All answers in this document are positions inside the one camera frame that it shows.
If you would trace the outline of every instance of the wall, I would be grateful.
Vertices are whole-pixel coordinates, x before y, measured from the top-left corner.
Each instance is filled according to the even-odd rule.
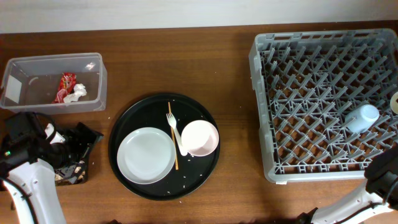
[[[395,0],[0,0],[0,33],[398,19]]]

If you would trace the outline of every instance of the dish rack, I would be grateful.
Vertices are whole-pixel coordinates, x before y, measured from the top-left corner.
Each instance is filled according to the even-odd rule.
[[[266,179],[363,178],[372,158],[397,145],[398,39],[390,29],[259,34],[249,62],[260,118]],[[380,118],[365,133],[345,115],[372,104]]]

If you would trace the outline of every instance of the plastic bin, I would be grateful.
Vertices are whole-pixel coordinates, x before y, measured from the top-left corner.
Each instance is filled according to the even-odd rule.
[[[71,103],[52,103],[62,73],[76,74],[87,95]],[[107,73],[98,53],[13,58],[8,61],[1,83],[0,107],[15,113],[46,114],[101,111],[106,107]]]
[[[398,146],[398,39],[393,30],[259,34],[249,54],[264,173],[277,184],[360,179]],[[379,119],[352,133],[345,116],[363,104]]]

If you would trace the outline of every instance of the plastic fork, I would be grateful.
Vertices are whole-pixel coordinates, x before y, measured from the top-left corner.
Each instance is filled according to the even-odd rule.
[[[167,122],[169,122],[170,127],[172,127],[174,130],[175,140],[177,140],[178,148],[180,149],[181,155],[186,156],[188,154],[188,152],[182,146],[181,136],[177,130],[177,121],[175,120],[174,115],[172,113],[167,113],[166,117],[167,117]]]

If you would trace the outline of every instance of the black tray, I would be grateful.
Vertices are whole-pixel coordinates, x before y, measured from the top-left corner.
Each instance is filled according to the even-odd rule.
[[[132,105],[116,121],[109,139],[109,161],[112,170],[120,182],[131,192],[151,200],[173,200],[183,197],[199,188],[215,168],[220,154],[220,143],[214,152],[204,157],[181,156],[177,147],[179,170],[175,166],[162,180],[153,184],[135,184],[127,180],[119,170],[117,154],[122,140],[136,129],[144,127],[159,128],[171,137],[166,113],[171,104],[173,115],[177,119],[180,133],[184,127],[198,119],[209,121],[216,128],[216,122],[209,112],[195,100],[178,94],[158,94],[150,96]]]

